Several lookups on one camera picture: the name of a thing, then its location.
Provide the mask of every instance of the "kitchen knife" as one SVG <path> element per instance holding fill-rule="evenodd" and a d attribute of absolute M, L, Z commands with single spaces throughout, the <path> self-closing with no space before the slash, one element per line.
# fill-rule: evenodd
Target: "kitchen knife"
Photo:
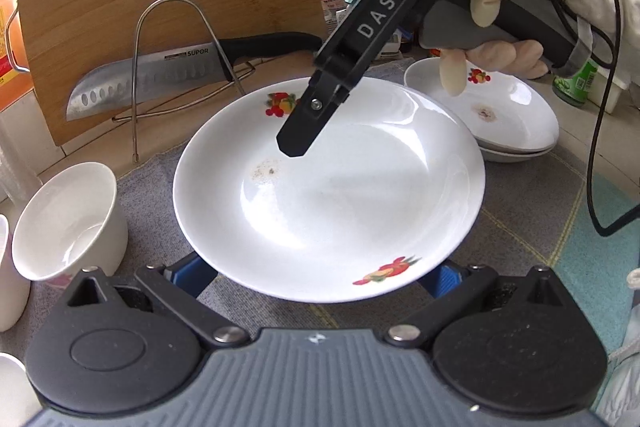
<path fill-rule="evenodd" d="M 279 57 L 296 51 L 317 51 L 322 39 L 300 32 L 270 33 L 238 39 L 222 39 L 231 64 L 241 58 Z M 77 120 L 131 105 L 132 59 L 105 64 L 87 73 L 76 84 L 66 105 L 66 120 Z M 138 103 L 176 96 L 191 89 L 231 81 L 213 42 L 138 57 Z"/>

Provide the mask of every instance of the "green label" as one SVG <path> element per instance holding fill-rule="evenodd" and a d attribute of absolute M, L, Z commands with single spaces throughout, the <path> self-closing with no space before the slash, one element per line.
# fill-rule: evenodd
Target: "green label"
<path fill-rule="evenodd" d="M 572 99 L 578 102 L 585 102 L 597 71 L 597 65 L 588 60 L 582 68 L 582 71 L 573 78 L 560 78 L 556 76 L 554 86 Z"/>

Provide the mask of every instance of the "white bowl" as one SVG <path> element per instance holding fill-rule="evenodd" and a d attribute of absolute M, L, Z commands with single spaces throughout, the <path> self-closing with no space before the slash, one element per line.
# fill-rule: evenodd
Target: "white bowl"
<path fill-rule="evenodd" d="M 29 299 L 31 282 L 15 269 L 11 256 L 9 222 L 2 214 L 0 214 L 0 248 L 2 249 L 0 250 L 0 331 L 6 331 L 22 315 Z"/>
<path fill-rule="evenodd" d="M 127 249 L 127 221 L 106 165 L 81 163 L 45 183 L 14 233 L 14 263 L 32 281 L 65 288 L 80 269 L 113 275 Z"/>
<path fill-rule="evenodd" d="M 558 118 L 546 100 L 523 81 L 508 74 L 487 74 L 467 62 L 469 81 L 464 92 L 449 96 L 440 83 L 439 65 L 437 57 L 412 64 L 404 73 L 404 85 L 452 110 L 481 146 L 532 153 L 558 142 Z"/>
<path fill-rule="evenodd" d="M 42 409 L 24 364 L 7 353 L 0 353 L 0 404 L 2 427 L 22 427 Z"/>
<path fill-rule="evenodd" d="M 545 151 L 534 152 L 531 154 L 513 154 L 508 152 L 501 151 L 492 151 L 489 149 L 485 149 L 483 147 L 480 148 L 480 152 L 482 153 L 482 158 L 488 162 L 494 163 L 519 163 L 526 162 L 532 158 L 538 158 L 539 156 L 544 156 L 548 152 L 551 152 L 553 147 L 547 149 Z"/>
<path fill-rule="evenodd" d="M 353 301 L 413 282 L 476 220 L 478 144 L 424 95 L 365 77 L 289 158 L 276 134 L 307 84 L 252 92 L 195 134 L 174 179 L 184 235 L 230 279 L 283 299 Z"/>

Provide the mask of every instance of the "person's arm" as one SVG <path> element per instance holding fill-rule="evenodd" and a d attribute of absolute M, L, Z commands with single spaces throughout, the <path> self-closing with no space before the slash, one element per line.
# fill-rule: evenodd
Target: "person's arm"
<path fill-rule="evenodd" d="M 501 0 L 471 0 L 471 13 L 479 26 L 491 25 L 500 8 Z M 608 33 L 613 39 L 613 0 L 565 0 L 580 17 Z M 623 11 L 623 36 L 619 67 L 631 71 L 640 65 L 640 0 L 620 0 Z M 486 42 L 474 50 L 443 50 L 440 77 L 451 94 L 461 93 L 466 86 L 468 58 L 488 71 L 501 71 L 521 78 L 537 78 L 547 72 L 542 56 L 542 45 L 536 41 Z"/>

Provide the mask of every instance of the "hand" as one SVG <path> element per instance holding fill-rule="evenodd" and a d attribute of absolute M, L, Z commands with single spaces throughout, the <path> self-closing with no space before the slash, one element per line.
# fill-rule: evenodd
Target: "hand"
<path fill-rule="evenodd" d="M 501 0 L 471 0 L 471 16 L 478 26 L 490 26 L 500 11 Z M 442 50 L 440 80 L 451 95 L 461 94 L 466 87 L 466 60 L 486 71 L 501 71 L 520 78 L 537 78 L 548 71 L 542 57 L 542 44 L 522 41 L 510 44 L 503 41 L 485 42 L 475 49 Z"/>

